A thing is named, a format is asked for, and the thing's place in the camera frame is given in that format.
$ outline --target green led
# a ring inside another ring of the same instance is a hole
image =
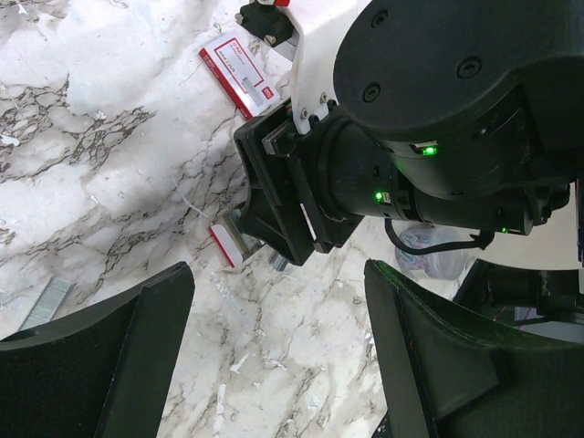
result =
[[[422,155],[424,155],[426,157],[429,155],[435,155],[437,153],[438,153],[438,148],[434,148],[433,146],[430,146],[422,151]]]

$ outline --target black cable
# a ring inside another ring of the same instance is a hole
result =
[[[391,242],[404,253],[411,254],[413,256],[426,256],[428,254],[434,253],[444,253],[446,251],[455,251],[458,249],[473,249],[481,248],[486,249],[491,242],[495,239],[495,233],[490,231],[481,231],[479,235],[471,235],[472,241],[467,242],[449,242],[448,244],[439,244],[434,246],[428,246],[427,248],[411,248],[407,246],[400,237],[397,235],[393,229],[393,224],[391,219],[385,220],[385,233],[390,238]]]

